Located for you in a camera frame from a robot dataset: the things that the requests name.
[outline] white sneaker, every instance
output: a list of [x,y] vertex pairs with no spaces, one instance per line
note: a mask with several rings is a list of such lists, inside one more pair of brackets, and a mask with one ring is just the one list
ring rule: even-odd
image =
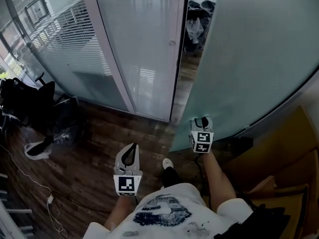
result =
[[173,162],[168,159],[168,158],[164,158],[163,160],[163,168],[166,169],[168,167],[174,168]]

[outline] white cable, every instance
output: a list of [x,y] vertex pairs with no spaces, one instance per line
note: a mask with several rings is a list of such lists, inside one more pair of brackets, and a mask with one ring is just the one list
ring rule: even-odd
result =
[[[54,229],[59,233],[59,236],[60,236],[61,238],[66,239],[65,237],[63,237],[63,236],[60,234],[60,232],[62,232],[62,231],[64,230],[63,225],[50,213],[50,209],[49,209],[49,199],[50,199],[50,197],[52,196],[52,190],[51,190],[49,187],[43,186],[43,185],[41,185],[40,183],[38,183],[38,182],[36,182],[35,180],[33,180],[30,175],[25,174],[25,173],[20,169],[20,167],[17,165],[17,163],[15,162],[15,160],[13,159],[12,154],[11,154],[6,148],[4,148],[1,144],[0,144],[0,146],[7,151],[7,153],[10,155],[12,161],[14,162],[15,166],[19,169],[19,171],[20,171],[23,175],[29,177],[30,180],[33,181],[34,183],[36,183],[37,185],[39,185],[39,186],[41,186],[41,187],[43,187],[43,188],[46,188],[46,189],[48,189],[48,190],[50,191],[50,196],[48,197],[47,202],[46,202],[46,208],[48,209],[49,217],[50,217],[50,219],[51,219],[51,222],[52,222],[52,224],[53,224]],[[56,226],[55,226],[55,224],[54,224],[52,218],[54,218],[55,222],[59,225],[59,228],[58,228],[58,229],[56,228]]]

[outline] person's arm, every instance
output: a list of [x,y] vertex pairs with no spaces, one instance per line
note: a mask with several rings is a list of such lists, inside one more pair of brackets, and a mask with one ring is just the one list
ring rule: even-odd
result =
[[117,227],[132,211],[132,198],[120,196],[104,227],[111,231],[112,227]]
[[236,193],[212,152],[204,154],[203,161],[209,183],[211,206],[216,211],[225,201],[236,198]]

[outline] white door frame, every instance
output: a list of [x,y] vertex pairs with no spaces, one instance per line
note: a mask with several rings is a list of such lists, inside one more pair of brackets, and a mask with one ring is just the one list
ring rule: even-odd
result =
[[170,16],[171,20],[171,27],[170,27],[170,40],[167,41],[167,45],[169,45],[169,41],[174,41],[174,52],[171,56],[172,58],[172,69],[171,69],[171,77],[170,77],[170,83],[169,83],[169,94],[171,96],[170,102],[167,102],[165,111],[165,118],[155,118],[146,114],[142,114],[136,111],[134,102],[130,98],[129,90],[126,88],[124,79],[121,76],[120,70],[118,68],[118,65],[116,63],[116,60],[114,58],[112,48],[103,24],[101,12],[98,6],[97,0],[84,0],[86,9],[89,13],[92,26],[94,28],[95,34],[97,36],[97,39],[99,41],[99,44],[101,46],[102,52],[106,58],[106,61],[109,65],[109,68],[112,72],[113,79],[115,81],[115,84],[124,100],[124,103],[126,104],[129,113],[152,118],[156,120],[161,120],[165,122],[169,122],[170,120],[170,113],[173,105],[173,99],[174,99],[174,87],[175,87],[175,79],[177,77],[177,61],[178,61],[178,54],[179,54],[179,46],[180,46],[180,39],[181,39],[181,32],[182,32],[182,26],[183,26],[183,13],[184,13],[184,0],[171,0],[172,2],[172,13]]

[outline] white t-shirt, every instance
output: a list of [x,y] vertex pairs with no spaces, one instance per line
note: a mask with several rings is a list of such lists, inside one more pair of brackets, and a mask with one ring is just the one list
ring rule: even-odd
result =
[[243,223],[252,213],[239,198],[224,202],[214,213],[193,185],[181,183],[143,198],[134,212],[111,232],[91,223],[83,239],[212,239],[234,223]]

